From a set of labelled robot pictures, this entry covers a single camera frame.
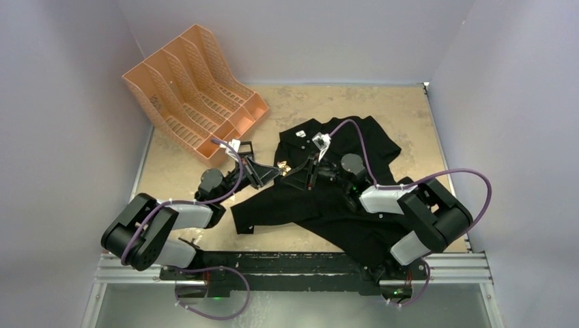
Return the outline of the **black button shirt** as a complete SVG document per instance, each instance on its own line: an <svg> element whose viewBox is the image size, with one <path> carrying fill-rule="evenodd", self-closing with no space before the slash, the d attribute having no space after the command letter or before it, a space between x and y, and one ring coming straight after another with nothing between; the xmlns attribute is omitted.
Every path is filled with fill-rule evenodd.
<svg viewBox="0 0 579 328"><path fill-rule="evenodd" d="M372 116L332 118L321 123L310 119L279 134L274 162L285 161L290 167L303 164L316 149L311 138L316 133L339 131L332 136L325 159L338 165L345 154L367 153L373 175L381 185L395 182L389 165L401 148L386 134ZM390 249L409 233L398 222L398 215L350 210L343 189L328 178L318 178L312 190L300 190L282 183L274 185L231 207L236 232L250 227L295 223L344 250L347 255L369 268L390 259Z"/></svg>

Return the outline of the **gold leaf brooch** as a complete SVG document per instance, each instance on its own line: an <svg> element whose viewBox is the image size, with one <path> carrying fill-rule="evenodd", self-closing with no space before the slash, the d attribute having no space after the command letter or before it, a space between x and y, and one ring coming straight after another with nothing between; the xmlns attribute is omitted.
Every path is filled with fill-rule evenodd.
<svg viewBox="0 0 579 328"><path fill-rule="evenodd" d="M286 176L292 168L287 164L287 161L280 161L277 163L278 168L281 170L281 175Z"/></svg>

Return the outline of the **small black rectangular frame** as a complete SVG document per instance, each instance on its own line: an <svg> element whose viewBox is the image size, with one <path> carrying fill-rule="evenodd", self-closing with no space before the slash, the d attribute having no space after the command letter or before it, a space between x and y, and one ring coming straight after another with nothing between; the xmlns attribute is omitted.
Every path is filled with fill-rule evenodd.
<svg viewBox="0 0 579 328"><path fill-rule="evenodd" d="M254 156L254 150L253 150L253 144L251 141L241 141L240 142L240 146L238 148L238 154L241 157L253 157Z"/></svg>

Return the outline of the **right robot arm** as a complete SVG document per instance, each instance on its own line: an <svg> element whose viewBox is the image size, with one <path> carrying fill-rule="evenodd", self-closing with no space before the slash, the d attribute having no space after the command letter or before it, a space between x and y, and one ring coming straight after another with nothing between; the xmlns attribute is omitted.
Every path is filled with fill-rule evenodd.
<svg viewBox="0 0 579 328"><path fill-rule="evenodd" d="M374 184L369 165L357 154L329 163L313 154L282 178L283 184L312 191L318 180L335 183L350 210L388 214L407 232L388 248L385 273L399 278L415 260L444 251L474 219L466 207L434 177L417 182L382 186Z"/></svg>

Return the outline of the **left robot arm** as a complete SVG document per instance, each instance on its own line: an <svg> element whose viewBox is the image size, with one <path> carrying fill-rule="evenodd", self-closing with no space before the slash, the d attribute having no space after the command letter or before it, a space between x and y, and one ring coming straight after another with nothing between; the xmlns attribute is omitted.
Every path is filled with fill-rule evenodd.
<svg viewBox="0 0 579 328"><path fill-rule="evenodd" d="M203 260L192 242L170 241L174 230L208 229L226 212L222 203L245 187L260 189L282 173L281 168L262 165L244 156L230 172L207 169L202 173L193 200L160 201L137 194L104 231L101 246L138 271L153 264L177 267L186 279L203 273Z"/></svg>

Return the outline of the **orange plastic file organizer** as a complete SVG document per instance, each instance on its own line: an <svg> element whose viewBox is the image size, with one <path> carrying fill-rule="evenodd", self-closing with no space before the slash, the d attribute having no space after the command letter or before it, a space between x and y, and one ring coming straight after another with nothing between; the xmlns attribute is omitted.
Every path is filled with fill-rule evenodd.
<svg viewBox="0 0 579 328"><path fill-rule="evenodd" d="M269 115L237 80L214 34L193 25L122 76L154 127L207 167L225 162L212 143L245 140Z"/></svg>

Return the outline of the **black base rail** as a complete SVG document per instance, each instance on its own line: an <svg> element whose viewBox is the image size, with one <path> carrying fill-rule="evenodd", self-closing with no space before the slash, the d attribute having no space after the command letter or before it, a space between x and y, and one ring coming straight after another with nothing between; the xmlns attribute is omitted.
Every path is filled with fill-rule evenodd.
<svg viewBox="0 0 579 328"><path fill-rule="evenodd" d="M232 291L356 292L410 297L412 283L427 277L425 265L387 259L376 268L341 252L204 251L184 270L161 269L162 280L199 282L209 297Z"/></svg>

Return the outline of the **aluminium frame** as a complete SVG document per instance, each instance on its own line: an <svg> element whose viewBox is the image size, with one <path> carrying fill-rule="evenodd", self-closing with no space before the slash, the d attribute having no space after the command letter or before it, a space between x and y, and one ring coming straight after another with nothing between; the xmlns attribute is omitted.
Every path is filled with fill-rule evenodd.
<svg viewBox="0 0 579 328"><path fill-rule="evenodd" d="M205 287L210 297L227 297L239 290L357 292L382 295L399 307L417 303L434 284L475 284L491 326L504 325L484 254L434 254L407 266L387 261L371 269L341 252L206 251L194 259L190 269L153 264L143 271L124 266L116 256L104 252L82 327L96 326L107 286L161 283Z"/></svg>

